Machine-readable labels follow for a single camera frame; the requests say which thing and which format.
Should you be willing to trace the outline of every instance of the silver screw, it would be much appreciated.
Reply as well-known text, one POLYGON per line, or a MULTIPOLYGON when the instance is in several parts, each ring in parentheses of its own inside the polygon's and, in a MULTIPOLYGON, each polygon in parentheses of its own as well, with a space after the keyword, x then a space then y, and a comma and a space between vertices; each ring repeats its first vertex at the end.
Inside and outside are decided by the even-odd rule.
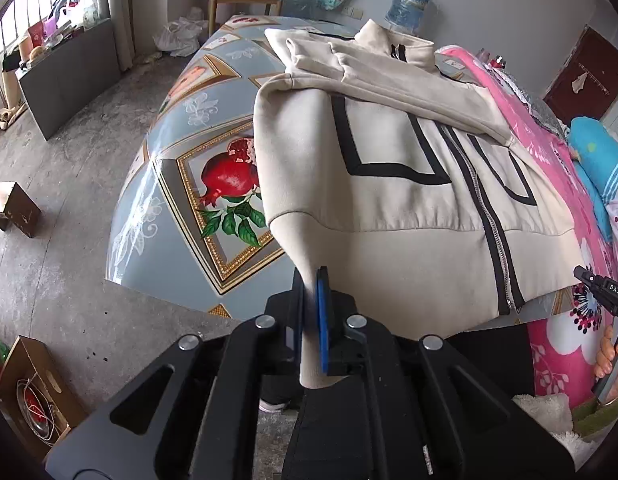
POLYGON ((276 324, 276 319, 273 316, 264 314, 256 318, 256 326, 258 328, 270 328, 276 324))
POLYGON ((367 318, 359 314, 354 314, 353 316, 349 316, 347 318, 347 324, 351 328, 362 328, 367 324, 367 318))
POLYGON ((198 336, 187 334, 180 338, 178 341, 178 347, 180 350, 193 350, 196 346, 198 346, 198 343, 200 343, 198 336))
POLYGON ((442 348, 442 339, 437 335, 428 335, 422 340, 422 344, 427 350, 439 350, 442 348))

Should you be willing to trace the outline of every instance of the pink blanket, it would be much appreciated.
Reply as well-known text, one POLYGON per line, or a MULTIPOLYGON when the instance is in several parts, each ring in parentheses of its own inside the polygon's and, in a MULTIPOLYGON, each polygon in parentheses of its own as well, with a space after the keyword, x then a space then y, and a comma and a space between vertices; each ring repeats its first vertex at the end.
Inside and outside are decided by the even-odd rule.
MULTIPOLYGON (((465 49, 446 46, 439 52, 460 60, 489 89, 513 132, 569 206, 587 267, 617 279, 613 248, 598 230, 593 205, 576 176, 565 142, 538 126, 518 97, 465 49)), ((569 396, 569 404, 577 406, 591 396, 592 369, 604 332, 604 317, 598 302, 581 286, 572 288, 572 298, 570 312, 531 322, 528 328, 536 394, 563 392, 569 396)))

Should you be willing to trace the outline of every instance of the black pants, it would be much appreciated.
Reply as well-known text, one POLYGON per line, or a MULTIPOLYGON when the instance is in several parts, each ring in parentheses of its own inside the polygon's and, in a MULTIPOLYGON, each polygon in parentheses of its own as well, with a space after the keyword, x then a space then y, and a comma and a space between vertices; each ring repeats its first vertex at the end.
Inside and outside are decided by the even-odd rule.
MULTIPOLYGON (((464 332, 448 342, 509 397, 534 395, 534 366, 525 325, 464 332)), ((266 378, 262 398, 289 400, 297 378, 266 378)), ((365 391, 359 377, 305 390, 287 448, 283 480, 367 480, 371 471, 365 391)))

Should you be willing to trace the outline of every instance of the green leaf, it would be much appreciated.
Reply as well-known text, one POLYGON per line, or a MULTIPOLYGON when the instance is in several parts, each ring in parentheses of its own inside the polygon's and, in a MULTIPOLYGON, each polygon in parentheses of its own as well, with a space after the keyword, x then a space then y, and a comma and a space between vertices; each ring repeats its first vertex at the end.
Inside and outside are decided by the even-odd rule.
POLYGON ((256 224, 257 227, 265 227, 265 215, 263 215, 257 209, 251 208, 251 214, 249 215, 251 221, 256 224))
POLYGON ((206 209, 198 209, 198 212, 204 218, 205 222, 209 222, 214 216, 218 216, 220 211, 207 211, 206 209))
POLYGON ((226 235, 235 235, 235 216, 233 213, 225 215, 223 220, 223 231, 226 235))
POLYGON ((238 237, 246 244, 253 245, 254 247, 260 247, 258 243, 258 237, 253 229, 249 225, 249 219, 245 218, 238 225, 238 237))
POLYGON ((234 204, 244 200, 244 196, 224 196, 223 198, 228 202, 233 202, 234 204))
POLYGON ((207 222, 207 225, 205 225, 205 228, 202 230, 200 235, 203 238, 205 238, 207 236, 211 236, 216 231, 218 231, 219 227, 220 227, 220 216, 215 216, 209 222, 207 222))
POLYGON ((237 215, 240 215, 240 218, 249 218, 249 215, 251 214, 251 206, 249 205, 249 202, 243 202, 236 206, 234 212, 237 215))

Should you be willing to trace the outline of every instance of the bed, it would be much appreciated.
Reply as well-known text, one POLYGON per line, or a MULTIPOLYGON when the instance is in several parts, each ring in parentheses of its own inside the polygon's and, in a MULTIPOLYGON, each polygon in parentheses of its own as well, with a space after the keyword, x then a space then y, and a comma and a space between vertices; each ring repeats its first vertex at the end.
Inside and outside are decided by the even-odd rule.
MULTIPOLYGON (((167 94, 131 164, 112 219, 108 280, 241 320, 289 288, 294 266, 265 225, 253 155, 256 93, 284 71, 263 33, 270 27, 353 35, 333 23, 279 16, 238 15, 220 27, 167 94)), ((443 47, 436 60, 446 76, 489 89, 569 206, 587 266, 617 276, 564 140, 534 121, 505 75, 465 49, 443 47)), ((528 323, 537 393, 563 392, 576 406, 590 397, 603 316, 576 286, 477 329, 528 323)))

